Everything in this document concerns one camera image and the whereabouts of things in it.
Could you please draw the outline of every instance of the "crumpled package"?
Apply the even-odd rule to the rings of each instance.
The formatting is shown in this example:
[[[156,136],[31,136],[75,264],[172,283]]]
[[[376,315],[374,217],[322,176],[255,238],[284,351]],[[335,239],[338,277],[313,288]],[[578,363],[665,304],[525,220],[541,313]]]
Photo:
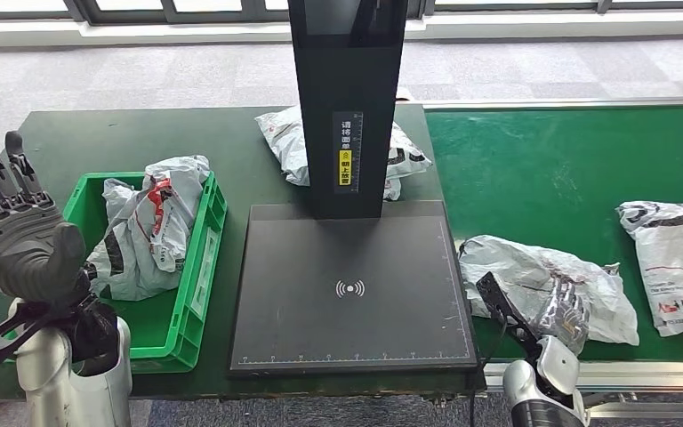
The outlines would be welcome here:
[[[302,129],[300,106],[278,113],[267,113],[255,118],[269,144],[271,152],[281,164],[286,180],[294,185],[309,186],[308,158],[305,153],[305,135]],[[397,200],[401,194],[400,178],[425,172],[431,161],[410,141],[404,131],[394,123],[391,127],[389,162],[383,198]]]
[[[173,157],[145,168],[140,191],[104,181],[108,228],[85,262],[94,293],[139,301],[179,285],[209,174],[203,156]]]
[[[616,212],[635,240],[655,328],[683,333],[683,204],[627,202]]]
[[[475,286],[489,271],[528,321],[548,309],[560,285],[571,285],[590,313],[590,339],[639,345],[638,318],[624,295],[618,264],[601,268],[572,254],[493,236],[462,243],[459,263],[474,316],[490,317]]]

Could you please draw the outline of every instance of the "gray carpet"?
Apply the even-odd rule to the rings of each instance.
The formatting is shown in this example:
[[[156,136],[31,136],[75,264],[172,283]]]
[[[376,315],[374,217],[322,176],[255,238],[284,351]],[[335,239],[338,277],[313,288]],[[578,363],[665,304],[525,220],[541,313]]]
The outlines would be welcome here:
[[[0,50],[0,148],[33,110],[161,109],[297,102],[289,44]],[[683,40],[590,43],[409,43],[400,85],[420,100],[683,96]],[[658,396],[654,399],[679,399]],[[476,425],[509,425],[502,396],[480,398]],[[468,401],[417,397],[134,401],[135,427],[465,426]],[[23,403],[0,426],[26,425]],[[606,427],[683,421],[596,421]]]

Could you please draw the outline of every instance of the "green plastic crate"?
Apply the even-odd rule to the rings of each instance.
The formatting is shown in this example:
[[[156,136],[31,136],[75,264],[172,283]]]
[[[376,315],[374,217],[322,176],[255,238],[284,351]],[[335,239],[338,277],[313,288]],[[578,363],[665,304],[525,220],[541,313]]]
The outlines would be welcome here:
[[[88,254],[108,226],[103,182],[116,178],[139,189],[143,176],[140,172],[87,173],[80,178],[64,217],[82,231]],[[187,372],[195,367],[226,209],[211,172],[197,207],[179,287],[137,302],[105,300],[130,327],[134,374]]]

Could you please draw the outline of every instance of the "yellow warning label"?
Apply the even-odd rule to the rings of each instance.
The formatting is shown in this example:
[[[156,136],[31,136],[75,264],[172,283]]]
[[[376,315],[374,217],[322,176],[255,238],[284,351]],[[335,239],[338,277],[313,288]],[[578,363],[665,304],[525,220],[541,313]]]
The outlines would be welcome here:
[[[339,150],[339,185],[352,184],[352,150]]]

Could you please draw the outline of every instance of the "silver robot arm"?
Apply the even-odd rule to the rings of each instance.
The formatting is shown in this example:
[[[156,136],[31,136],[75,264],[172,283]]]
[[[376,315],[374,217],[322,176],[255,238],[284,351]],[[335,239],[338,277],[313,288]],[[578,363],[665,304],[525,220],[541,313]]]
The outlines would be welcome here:
[[[129,426],[129,327],[89,292],[83,236],[41,188],[20,135],[5,145],[0,292],[15,300],[0,324],[0,364],[16,359],[31,426]]]
[[[487,273],[476,285],[492,318],[505,322],[507,332],[526,352],[526,358],[512,362],[503,376],[514,427],[586,427],[589,420],[576,388],[580,362],[575,354],[556,336],[538,336],[493,274]]]
[[[10,310],[16,308],[17,301]],[[72,344],[59,328],[44,327],[14,353],[31,427],[129,427],[130,332],[117,318],[119,351],[109,370],[72,370]]]

